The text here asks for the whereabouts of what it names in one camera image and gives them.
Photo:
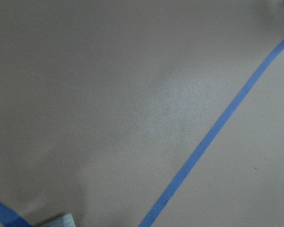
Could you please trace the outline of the pink towel with grey edge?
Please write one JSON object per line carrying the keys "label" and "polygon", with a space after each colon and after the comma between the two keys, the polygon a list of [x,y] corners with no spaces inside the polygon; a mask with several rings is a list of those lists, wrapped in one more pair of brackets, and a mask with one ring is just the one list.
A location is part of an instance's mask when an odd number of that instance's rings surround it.
{"label": "pink towel with grey edge", "polygon": [[40,227],[76,227],[72,214],[65,214],[51,221],[41,224]]}

